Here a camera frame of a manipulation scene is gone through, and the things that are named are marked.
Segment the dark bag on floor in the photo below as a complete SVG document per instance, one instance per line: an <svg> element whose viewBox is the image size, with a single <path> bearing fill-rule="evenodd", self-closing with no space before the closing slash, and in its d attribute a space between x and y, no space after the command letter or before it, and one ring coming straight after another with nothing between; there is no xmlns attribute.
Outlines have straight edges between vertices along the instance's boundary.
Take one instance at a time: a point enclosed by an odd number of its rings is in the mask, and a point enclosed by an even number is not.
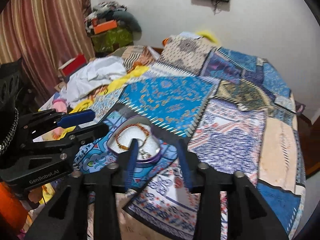
<svg viewBox="0 0 320 240"><path fill-rule="evenodd" d="M305 104L295 101L295 105L296 105L296 115L297 116L302 115L305 109Z"/></svg>

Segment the white cloth on bed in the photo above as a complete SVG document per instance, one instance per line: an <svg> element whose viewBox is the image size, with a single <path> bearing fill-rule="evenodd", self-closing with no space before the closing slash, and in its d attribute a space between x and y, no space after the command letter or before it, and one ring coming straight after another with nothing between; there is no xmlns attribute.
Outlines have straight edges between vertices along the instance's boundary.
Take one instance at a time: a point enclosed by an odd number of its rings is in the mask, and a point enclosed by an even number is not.
<svg viewBox="0 0 320 240"><path fill-rule="evenodd" d="M67 104L79 101L91 91L127 74L124 60L117 56L97 58L69 77L66 87L60 91L60 98Z"/></svg>

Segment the pile of clothes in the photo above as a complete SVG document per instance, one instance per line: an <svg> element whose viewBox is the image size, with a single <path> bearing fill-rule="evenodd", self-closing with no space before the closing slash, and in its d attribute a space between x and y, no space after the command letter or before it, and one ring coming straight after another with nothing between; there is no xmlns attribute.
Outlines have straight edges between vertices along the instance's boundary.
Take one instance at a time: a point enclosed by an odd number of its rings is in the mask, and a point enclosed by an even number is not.
<svg viewBox="0 0 320 240"><path fill-rule="evenodd" d="M92 12L84 20L85 29L89 35L94 34L93 20L105 20L106 22L115 20L133 32L142 32L135 16L128 12L126 6L120 5L116 1L101 2L93 7Z"/></svg>

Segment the purple heart jewelry box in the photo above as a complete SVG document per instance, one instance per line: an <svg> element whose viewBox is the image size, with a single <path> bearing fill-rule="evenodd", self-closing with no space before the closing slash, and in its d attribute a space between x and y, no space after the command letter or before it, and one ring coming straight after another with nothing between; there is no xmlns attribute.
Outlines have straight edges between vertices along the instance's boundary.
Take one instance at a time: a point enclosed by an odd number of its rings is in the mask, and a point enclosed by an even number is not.
<svg viewBox="0 0 320 240"><path fill-rule="evenodd" d="M132 140L138 142L137 164L148 166L161 158L161 143L151 128L151 122L143 116L134 116L123 122L107 141L107 148L115 156L129 150Z"/></svg>

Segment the red white box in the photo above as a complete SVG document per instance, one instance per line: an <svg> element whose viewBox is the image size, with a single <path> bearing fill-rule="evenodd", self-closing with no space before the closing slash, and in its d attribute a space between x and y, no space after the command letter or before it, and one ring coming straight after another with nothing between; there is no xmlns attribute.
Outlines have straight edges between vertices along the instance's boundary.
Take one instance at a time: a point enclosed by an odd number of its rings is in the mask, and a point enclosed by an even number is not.
<svg viewBox="0 0 320 240"><path fill-rule="evenodd" d="M86 64L87 61L84 54L79 54L59 67L59 72L63 76L69 76Z"/></svg>

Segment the patchwork patterned bedspread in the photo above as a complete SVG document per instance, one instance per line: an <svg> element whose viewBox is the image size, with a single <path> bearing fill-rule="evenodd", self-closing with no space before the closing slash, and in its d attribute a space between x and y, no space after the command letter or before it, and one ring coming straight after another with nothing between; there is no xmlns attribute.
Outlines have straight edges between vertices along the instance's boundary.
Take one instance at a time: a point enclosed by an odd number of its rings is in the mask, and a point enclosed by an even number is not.
<svg viewBox="0 0 320 240"><path fill-rule="evenodd" d="M200 195L184 185L177 139L219 172L244 172L293 238L305 200L296 106L266 59L201 37L171 36L153 64L137 66L70 104L59 93L44 106L50 108L92 109L94 123L109 126L106 136L76 154L82 173L116 161L107 141L127 119L151 122L162 155L136 168L128 193L116 196L122 239L194 239Z"/></svg>

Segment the yellow round object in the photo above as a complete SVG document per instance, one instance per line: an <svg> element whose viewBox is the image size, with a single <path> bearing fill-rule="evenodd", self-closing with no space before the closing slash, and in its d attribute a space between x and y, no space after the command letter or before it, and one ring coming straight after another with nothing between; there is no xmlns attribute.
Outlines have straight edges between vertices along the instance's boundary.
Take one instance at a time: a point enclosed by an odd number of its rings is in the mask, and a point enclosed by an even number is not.
<svg viewBox="0 0 320 240"><path fill-rule="evenodd" d="M202 31L197 31L197 35L206 38L208 41L212 42L213 44L220 46L220 41L219 39L210 31L208 30L202 30Z"/></svg>

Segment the green patterned storage box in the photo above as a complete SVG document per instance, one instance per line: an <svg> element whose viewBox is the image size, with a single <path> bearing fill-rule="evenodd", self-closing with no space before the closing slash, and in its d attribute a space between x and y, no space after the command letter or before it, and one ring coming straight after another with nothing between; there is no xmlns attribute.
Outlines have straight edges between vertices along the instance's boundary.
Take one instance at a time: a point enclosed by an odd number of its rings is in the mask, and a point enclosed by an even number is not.
<svg viewBox="0 0 320 240"><path fill-rule="evenodd" d="M96 53L111 53L133 43L133 34L127 28L116 27L91 36Z"/></svg>

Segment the striped pillow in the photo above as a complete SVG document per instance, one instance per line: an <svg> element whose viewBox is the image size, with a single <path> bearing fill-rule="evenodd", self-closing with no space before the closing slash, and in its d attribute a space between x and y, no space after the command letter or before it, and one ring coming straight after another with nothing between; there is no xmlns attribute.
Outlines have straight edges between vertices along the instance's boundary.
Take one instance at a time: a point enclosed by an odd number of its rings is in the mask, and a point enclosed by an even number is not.
<svg viewBox="0 0 320 240"><path fill-rule="evenodd" d="M137 66L149 66L156 61L155 55L148 47L139 45L119 48L113 55L123 59L123 65L128 73Z"/></svg>

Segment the red striped curtain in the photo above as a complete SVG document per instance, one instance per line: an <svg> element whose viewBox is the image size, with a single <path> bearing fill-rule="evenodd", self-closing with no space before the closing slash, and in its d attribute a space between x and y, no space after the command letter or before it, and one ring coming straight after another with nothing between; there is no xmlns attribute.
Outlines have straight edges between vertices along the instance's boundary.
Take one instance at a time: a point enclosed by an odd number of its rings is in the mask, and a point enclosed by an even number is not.
<svg viewBox="0 0 320 240"><path fill-rule="evenodd" d="M1 0L1 63L22 59L38 105L59 83L59 67L79 54L94 57L84 19L91 0Z"/></svg>

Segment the orange box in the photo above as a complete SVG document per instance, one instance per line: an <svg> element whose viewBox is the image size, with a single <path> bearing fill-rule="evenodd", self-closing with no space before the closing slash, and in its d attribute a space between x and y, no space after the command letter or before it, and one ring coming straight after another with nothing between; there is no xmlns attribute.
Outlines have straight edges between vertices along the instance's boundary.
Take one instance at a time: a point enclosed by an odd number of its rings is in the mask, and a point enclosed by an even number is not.
<svg viewBox="0 0 320 240"><path fill-rule="evenodd" d="M99 34L99 33L103 33L105 31L111 30L116 28L117 25L117 21L116 20L111 20L108 22L104 22L101 24L97 24L96 26L94 26L93 30L95 34Z"/></svg>

